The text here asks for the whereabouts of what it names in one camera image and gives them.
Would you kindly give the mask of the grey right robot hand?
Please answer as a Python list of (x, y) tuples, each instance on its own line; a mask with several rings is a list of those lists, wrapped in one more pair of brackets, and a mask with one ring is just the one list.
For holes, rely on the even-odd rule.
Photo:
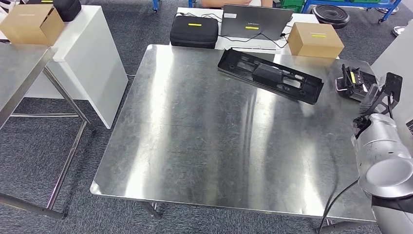
[(376, 83), (372, 84), (366, 96), (360, 102), (359, 114), (361, 116), (368, 114), (369, 109), (372, 107), (373, 103), (375, 102), (376, 95), (378, 92), (379, 92), (379, 86)]

